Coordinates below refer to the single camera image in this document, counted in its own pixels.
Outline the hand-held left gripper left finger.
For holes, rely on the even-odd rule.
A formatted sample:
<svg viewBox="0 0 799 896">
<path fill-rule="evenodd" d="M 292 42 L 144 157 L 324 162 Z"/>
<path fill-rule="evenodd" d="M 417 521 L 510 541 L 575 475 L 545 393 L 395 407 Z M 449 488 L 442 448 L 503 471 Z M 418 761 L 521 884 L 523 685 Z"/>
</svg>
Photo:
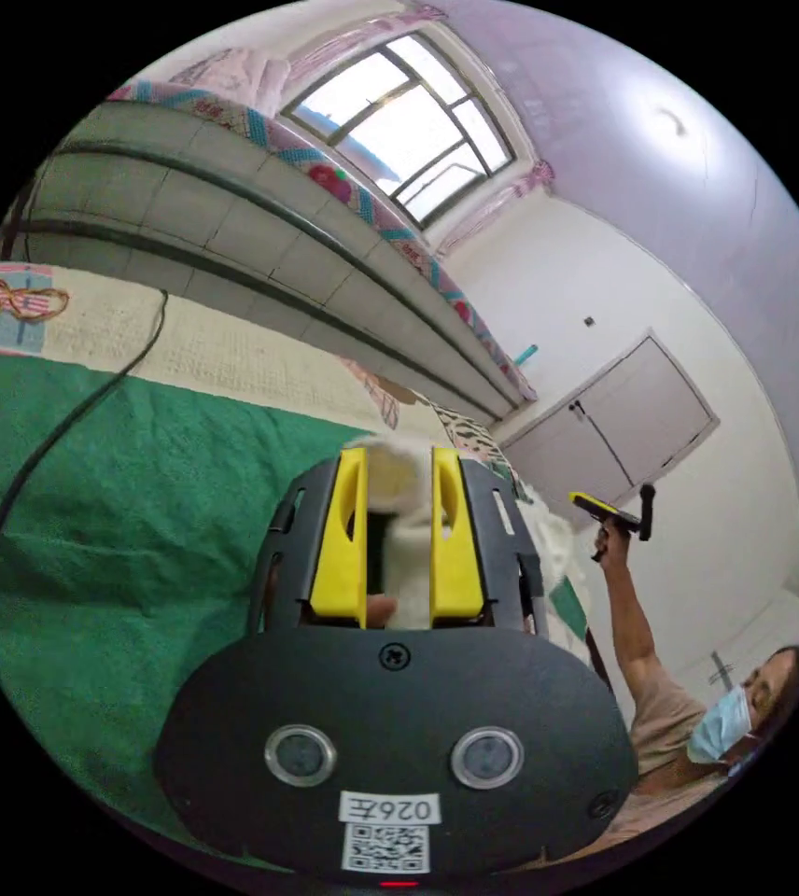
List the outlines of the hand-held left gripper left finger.
<svg viewBox="0 0 799 896">
<path fill-rule="evenodd" d="M 367 622 L 368 456 L 341 452 L 329 491 L 309 604 L 316 617 Z"/>
</svg>

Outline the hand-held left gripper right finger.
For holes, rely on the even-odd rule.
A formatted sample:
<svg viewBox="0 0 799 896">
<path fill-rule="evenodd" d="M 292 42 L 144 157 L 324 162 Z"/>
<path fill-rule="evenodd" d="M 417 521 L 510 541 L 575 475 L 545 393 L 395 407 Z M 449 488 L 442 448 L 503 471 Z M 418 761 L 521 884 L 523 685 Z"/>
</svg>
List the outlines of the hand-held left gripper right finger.
<svg viewBox="0 0 799 896">
<path fill-rule="evenodd" d="M 456 451 L 431 452 L 430 623 L 470 622 L 484 607 L 474 527 Z"/>
</svg>

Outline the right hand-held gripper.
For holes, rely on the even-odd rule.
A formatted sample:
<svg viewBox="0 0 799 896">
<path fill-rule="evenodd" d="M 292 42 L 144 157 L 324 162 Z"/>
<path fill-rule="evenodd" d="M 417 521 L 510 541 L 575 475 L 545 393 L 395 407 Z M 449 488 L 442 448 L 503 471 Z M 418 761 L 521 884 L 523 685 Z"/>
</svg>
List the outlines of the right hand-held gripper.
<svg viewBox="0 0 799 896">
<path fill-rule="evenodd" d="M 608 506 L 600 499 L 582 492 L 570 492 L 568 499 L 580 510 L 592 513 L 592 518 L 600 525 L 605 526 L 608 522 L 612 522 L 628 534 L 635 535 L 639 540 L 643 540 L 643 521 L 641 518 Z"/>
</svg>

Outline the person's right hand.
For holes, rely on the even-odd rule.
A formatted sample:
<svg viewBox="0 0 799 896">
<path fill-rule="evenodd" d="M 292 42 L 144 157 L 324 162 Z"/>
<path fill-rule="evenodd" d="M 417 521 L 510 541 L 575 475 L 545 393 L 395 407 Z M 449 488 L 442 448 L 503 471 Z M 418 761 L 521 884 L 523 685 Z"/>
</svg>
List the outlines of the person's right hand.
<svg viewBox="0 0 799 896">
<path fill-rule="evenodd" d="M 630 541 L 626 528 L 614 520 L 606 520 L 596 535 L 593 560 L 605 570 L 627 567 Z"/>
</svg>

